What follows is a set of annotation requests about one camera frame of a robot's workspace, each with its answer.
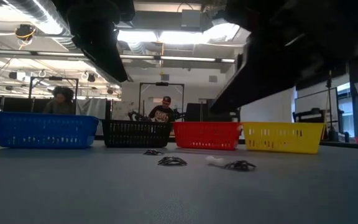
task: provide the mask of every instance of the plastic basket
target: plastic basket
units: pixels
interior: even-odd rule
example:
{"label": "plastic basket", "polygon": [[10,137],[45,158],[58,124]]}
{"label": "plastic basket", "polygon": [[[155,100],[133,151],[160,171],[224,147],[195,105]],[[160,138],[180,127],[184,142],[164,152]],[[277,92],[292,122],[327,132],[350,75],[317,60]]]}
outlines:
{"label": "plastic basket", "polygon": [[107,147],[165,147],[172,129],[170,123],[103,120]]}
{"label": "plastic basket", "polygon": [[235,150],[239,125],[236,122],[175,122],[173,128],[179,147]]}
{"label": "plastic basket", "polygon": [[83,149],[92,145],[98,123],[92,116],[0,112],[0,146]]}
{"label": "plastic basket", "polygon": [[323,123],[245,122],[248,150],[317,154]]}

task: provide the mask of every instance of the ceiling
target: ceiling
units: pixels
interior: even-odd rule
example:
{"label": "ceiling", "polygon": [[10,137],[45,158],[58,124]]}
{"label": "ceiling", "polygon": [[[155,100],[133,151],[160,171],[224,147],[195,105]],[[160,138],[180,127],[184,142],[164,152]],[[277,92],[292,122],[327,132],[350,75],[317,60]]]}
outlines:
{"label": "ceiling", "polygon": [[[161,14],[158,13],[170,13],[175,14],[176,16],[181,16],[180,12],[158,12],[161,8],[157,3],[167,4],[168,2],[174,1],[142,1],[142,7],[147,6],[148,10],[156,10],[155,16]],[[140,7],[138,1],[135,2],[135,7]],[[222,1],[189,1],[190,4],[199,4],[200,8],[205,9],[212,8],[213,6],[222,6],[224,3]],[[180,3],[172,3],[170,7],[180,6],[181,8],[187,7],[186,4],[180,5]],[[49,37],[43,37],[46,34],[42,31],[37,30],[36,35],[31,40],[31,43],[28,45],[21,46],[22,42],[14,35],[16,28],[20,24],[30,24],[30,19],[11,9],[9,6],[0,5],[0,49],[5,50],[18,50],[21,47],[21,50],[30,50],[30,51],[45,51],[45,52],[68,52],[67,49],[62,47],[56,41]],[[213,42],[205,44],[156,44],[153,42],[144,42],[144,48],[147,54],[151,55],[166,55],[166,56],[181,56],[181,57],[209,57],[209,58],[234,58],[235,54],[243,49],[243,45],[246,42],[246,38],[249,35],[249,32],[243,29],[239,29],[235,34],[234,38],[230,41],[224,42]],[[135,54],[126,42],[120,41],[117,45],[121,54]],[[161,69],[161,61],[150,61],[150,60],[123,60],[125,67],[127,68],[128,75],[131,76],[133,82],[147,82],[149,77],[149,82],[154,82],[156,79],[156,74],[154,71]],[[197,69],[198,73],[200,71],[217,70],[223,77],[225,73],[231,66],[230,64],[224,63],[211,63],[211,62],[186,62],[186,61],[164,61],[163,69],[165,73],[169,73],[169,69],[180,68],[182,70],[192,70]],[[103,72],[97,71],[90,63],[83,61],[67,61],[67,60],[41,60],[41,59],[24,59],[24,58],[2,58],[0,57],[0,93],[7,93],[4,85],[12,84],[15,85],[15,92],[18,93],[28,93],[29,88],[27,87],[28,83],[22,80],[13,80],[8,77],[10,72],[26,72],[27,74],[33,74],[38,76],[40,72],[46,72],[47,75],[53,75],[58,77],[67,77],[67,78],[78,78],[80,86],[83,88],[80,91],[81,95],[105,95],[107,86],[115,87],[116,83],[111,83],[106,81],[104,77],[106,74]],[[175,70],[172,72],[176,76],[181,76],[182,74]],[[87,81],[85,73],[95,73],[95,82],[90,83]],[[195,75],[183,75],[181,81],[183,83],[199,83],[200,79]],[[45,81],[50,86],[61,85],[61,83],[56,83],[53,81]],[[50,93],[47,90],[47,85],[41,85],[34,89],[34,93],[37,95],[48,94]],[[114,97],[121,95],[121,91],[114,89]]]}

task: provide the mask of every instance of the graphic t-shirt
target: graphic t-shirt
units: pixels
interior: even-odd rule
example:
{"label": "graphic t-shirt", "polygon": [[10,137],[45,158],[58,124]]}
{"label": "graphic t-shirt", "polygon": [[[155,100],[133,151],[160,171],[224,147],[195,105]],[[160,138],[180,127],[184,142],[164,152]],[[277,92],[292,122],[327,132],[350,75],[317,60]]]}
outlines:
{"label": "graphic t-shirt", "polygon": [[156,122],[171,122],[173,121],[173,110],[171,108],[164,108],[162,105],[156,106],[149,114],[150,118],[154,118]]}

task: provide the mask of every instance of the baseball cap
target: baseball cap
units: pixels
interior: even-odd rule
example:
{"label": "baseball cap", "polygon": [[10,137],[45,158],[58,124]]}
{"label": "baseball cap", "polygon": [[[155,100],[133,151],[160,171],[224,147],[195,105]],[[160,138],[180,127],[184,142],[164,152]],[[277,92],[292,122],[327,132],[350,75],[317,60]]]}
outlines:
{"label": "baseball cap", "polygon": [[164,96],[162,102],[171,103],[171,98],[169,96]]}

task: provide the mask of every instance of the blue basket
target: blue basket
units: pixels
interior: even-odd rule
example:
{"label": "blue basket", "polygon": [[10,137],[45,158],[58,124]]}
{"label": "blue basket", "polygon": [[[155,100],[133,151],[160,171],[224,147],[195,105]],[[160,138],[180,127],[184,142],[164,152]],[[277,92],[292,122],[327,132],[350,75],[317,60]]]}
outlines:
{"label": "blue basket", "polygon": [[84,149],[94,141],[93,116],[0,112],[0,146]]}

